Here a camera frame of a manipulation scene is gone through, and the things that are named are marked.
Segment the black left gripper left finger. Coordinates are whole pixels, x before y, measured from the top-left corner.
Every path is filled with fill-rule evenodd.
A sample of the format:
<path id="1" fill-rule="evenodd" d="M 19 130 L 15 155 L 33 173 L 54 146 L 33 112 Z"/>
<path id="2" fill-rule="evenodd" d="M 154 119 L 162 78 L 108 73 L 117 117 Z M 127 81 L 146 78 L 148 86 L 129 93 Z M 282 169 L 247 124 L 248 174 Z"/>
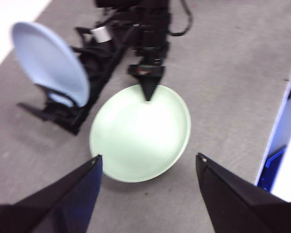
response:
<path id="1" fill-rule="evenodd" d="M 0 204 L 0 233 L 87 232 L 101 178 L 98 155 L 26 198 Z"/>

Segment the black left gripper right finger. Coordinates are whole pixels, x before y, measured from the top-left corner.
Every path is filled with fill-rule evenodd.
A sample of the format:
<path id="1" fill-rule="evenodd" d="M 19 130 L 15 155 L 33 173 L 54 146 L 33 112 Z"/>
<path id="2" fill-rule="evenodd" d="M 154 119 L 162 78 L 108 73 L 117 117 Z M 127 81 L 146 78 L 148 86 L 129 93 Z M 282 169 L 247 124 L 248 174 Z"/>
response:
<path id="1" fill-rule="evenodd" d="M 291 233 L 291 202 L 242 179 L 200 152 L 195 169 L 216 233 Z"/>

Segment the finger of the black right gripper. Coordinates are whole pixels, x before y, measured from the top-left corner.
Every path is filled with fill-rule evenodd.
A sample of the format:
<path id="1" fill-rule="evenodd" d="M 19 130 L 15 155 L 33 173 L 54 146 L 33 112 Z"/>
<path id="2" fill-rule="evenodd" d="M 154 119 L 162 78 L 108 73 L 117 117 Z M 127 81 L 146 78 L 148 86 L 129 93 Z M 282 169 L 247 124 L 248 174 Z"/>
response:
<path id="1" fill-rule="evenodd" d="M 148 84 L 148 97 L 147 97 L 147 100 L 148 101 L 151 101 L 151 98 L 157 88 L 157 85 L 160 84 L 160 81 L 161 81 L 161 77 L 151 77 L 149 79 L 149 84 Z"/>
<path id="2" fill-rule="evenodd" d="M 139 84 L 141 85 L 145 100 L 148 101 L 148 85 L 147 85 L 146 79 L 141 76 L 136 76 L 135 78 L 138 80 Z"/>

